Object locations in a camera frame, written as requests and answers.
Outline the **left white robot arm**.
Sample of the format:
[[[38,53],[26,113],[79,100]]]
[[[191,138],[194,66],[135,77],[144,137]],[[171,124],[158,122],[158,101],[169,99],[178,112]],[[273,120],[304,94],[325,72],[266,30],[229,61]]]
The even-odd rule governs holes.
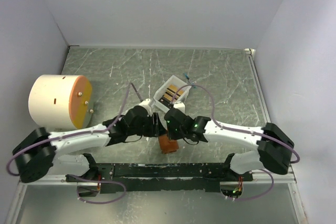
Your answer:
[[[35,182],[56,168],[68,174],[66,156],[94,147],[106,147],[126,142],[129,136],[159,137],[166,134],[159,115],[141,105],[131,108],[101,124],[68,132],[48,132],[45,127],[33,130],[12,151],[23,183]]]

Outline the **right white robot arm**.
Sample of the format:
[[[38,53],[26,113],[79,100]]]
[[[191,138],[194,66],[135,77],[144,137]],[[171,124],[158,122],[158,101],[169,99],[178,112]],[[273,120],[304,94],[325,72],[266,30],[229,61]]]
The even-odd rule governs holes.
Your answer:
[[[231,153],[225,159],[219,175],[225,181],[235,181],[256,169],[266,169],[278,175],[288,172],[294,143],[273,123],[264,127],[231,125],[206,116],[193,119],[175,108],[165,114],[164,120],[172,140],[184,139],[196,144],[228,143],[246,148],[247,152]]]

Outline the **brown leather card holder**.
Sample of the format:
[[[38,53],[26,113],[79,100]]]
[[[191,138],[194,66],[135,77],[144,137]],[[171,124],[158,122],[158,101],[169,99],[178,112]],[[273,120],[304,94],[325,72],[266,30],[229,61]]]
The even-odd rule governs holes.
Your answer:
[[[179,149],[178,142],[171,140],[167,134],[158,137],[162,154],[174,153]]]

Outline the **white card tray box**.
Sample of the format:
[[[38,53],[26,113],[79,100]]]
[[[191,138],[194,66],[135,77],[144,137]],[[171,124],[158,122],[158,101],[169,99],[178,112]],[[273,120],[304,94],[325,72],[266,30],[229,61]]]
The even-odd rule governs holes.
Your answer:
[[[171,102],[184,103],[189,94],[189,90],[191,86],[186,86],[180,89],[176,97],[172,101],[172,98],[175,92],[184,85],[187,85],[187,83],[179,79],[175,75],[172,75],[154,94],[154,97],[153,97],[155,101],[154,105],[159,110],[166,113],[173,105]]]

